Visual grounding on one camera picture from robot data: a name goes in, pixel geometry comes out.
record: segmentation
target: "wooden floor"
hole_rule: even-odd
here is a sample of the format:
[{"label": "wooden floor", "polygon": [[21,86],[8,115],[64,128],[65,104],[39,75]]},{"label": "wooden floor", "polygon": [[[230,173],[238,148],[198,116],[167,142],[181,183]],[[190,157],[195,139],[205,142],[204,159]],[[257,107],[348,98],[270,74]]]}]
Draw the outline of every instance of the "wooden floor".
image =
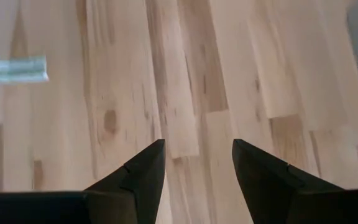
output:
[{"label": "wooden floor", "polygon": [[50,81],[0,86],[0,190],[83,189],[159,138],[158,223],[252,223],[242,138],[358,188],[352,0],[0,0],[0,58]]}]

